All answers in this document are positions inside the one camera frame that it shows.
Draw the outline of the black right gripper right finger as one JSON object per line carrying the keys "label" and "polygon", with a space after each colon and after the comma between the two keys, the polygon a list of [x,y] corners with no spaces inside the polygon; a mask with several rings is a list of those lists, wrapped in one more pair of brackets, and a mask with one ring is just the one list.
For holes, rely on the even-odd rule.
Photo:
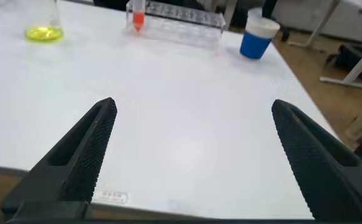
{"label": "black right gripper right finger", "polygon": [[314,219],[362,221],[362,159],[286,101],[274,101],[272,116]]}

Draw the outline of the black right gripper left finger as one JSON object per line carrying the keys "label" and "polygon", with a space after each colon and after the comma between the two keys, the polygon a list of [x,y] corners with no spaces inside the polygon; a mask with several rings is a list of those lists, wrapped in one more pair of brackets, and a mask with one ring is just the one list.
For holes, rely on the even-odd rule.
{"label": "black right gripper left finger", "polygon": [[1,203],[14,213],[22,203],[90,202],[113,129],[112,98],[95,103]]}

